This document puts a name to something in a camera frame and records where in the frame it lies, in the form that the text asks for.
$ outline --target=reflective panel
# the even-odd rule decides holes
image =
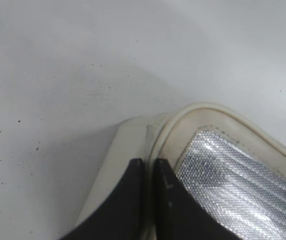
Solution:
[[[219,134],[190,143],[178,179],[213,218],[245,240],[286,240],[286,180]]]

